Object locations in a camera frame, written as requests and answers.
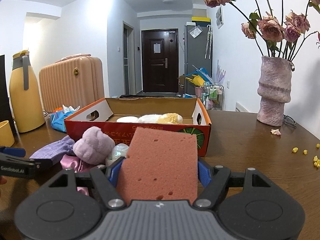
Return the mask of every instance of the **thermos handle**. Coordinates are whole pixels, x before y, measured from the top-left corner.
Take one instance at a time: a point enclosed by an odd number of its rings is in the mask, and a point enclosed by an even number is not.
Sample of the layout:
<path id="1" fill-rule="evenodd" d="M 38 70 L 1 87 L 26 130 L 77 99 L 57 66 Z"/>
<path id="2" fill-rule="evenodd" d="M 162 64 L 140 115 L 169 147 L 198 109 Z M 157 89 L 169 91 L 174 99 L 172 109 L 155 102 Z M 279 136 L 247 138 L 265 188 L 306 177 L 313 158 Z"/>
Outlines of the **thermos handle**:
<path id="1" fill-rule="evenodd" d="M 29 89 L 29 60 L 28 56 L 22 56 L 22 67 L 23 67 L 23 87 L 24 90 Z"/>

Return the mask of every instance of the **smoke detector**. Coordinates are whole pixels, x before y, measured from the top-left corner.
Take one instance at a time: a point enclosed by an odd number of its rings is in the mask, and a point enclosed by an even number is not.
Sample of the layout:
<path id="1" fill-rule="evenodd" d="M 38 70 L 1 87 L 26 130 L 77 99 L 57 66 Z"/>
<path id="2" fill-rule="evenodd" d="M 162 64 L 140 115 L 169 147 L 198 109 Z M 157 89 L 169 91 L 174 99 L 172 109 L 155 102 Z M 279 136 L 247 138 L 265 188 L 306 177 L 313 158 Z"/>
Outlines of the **smoke detector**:
<path id="1" fill-rule="evenodd" d="M 163 0 L 162 2 L 163 2 L 163 3 L 166 3 L 166 4 L 171 4 L 171 3 L 173 3 L 174 1 L 173 1 L 173 0 Z"/>

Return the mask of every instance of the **red box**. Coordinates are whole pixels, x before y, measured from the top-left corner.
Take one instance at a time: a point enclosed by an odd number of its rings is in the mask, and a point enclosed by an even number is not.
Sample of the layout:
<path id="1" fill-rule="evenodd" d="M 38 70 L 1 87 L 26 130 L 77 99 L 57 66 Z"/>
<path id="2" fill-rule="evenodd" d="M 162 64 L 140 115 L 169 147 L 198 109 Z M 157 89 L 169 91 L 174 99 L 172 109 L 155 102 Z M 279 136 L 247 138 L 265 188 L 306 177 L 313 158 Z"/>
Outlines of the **red box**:
<path id="1" fill-rule="evenodd" d="M 183 124 L 119 123 L 124 116 L 177 113 Z M 68 135 L 75 141 L 92 126 L 97 126 L 116 144 L 130 145 L 137 127 L 195 134 L 198 155 L 205 156 L 209 144 L 211 120 L 204 105 L 196 98 L 102 98 L 65 119 Z"/>

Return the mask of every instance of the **blue clip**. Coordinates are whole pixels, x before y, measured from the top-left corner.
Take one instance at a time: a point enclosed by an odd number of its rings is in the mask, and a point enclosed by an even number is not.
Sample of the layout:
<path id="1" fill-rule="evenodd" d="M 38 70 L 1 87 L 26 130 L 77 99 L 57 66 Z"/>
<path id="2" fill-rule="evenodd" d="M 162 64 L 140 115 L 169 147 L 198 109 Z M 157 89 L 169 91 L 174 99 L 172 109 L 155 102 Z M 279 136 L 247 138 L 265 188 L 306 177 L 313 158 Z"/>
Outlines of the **blue clip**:
<path id="1" fill-rule="evenodd" d="M 0 153 L 4 153 L 15 157 L 26 156 L 26 150 L 21 148 L 0 147 Z"/>

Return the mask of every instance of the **yellow cup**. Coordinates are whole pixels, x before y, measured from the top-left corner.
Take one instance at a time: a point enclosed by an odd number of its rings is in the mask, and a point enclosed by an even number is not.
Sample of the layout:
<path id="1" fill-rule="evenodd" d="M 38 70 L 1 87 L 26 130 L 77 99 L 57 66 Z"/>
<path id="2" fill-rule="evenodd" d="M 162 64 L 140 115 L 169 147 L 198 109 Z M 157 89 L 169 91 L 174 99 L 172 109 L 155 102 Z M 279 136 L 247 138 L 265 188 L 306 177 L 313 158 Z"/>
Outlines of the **yellow cup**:
<path id="1" fill-rule="evenodd" d="M 14 137 L 9 121 L 0 122 L 0 146 L 11 147 L 14 144 Z"/>

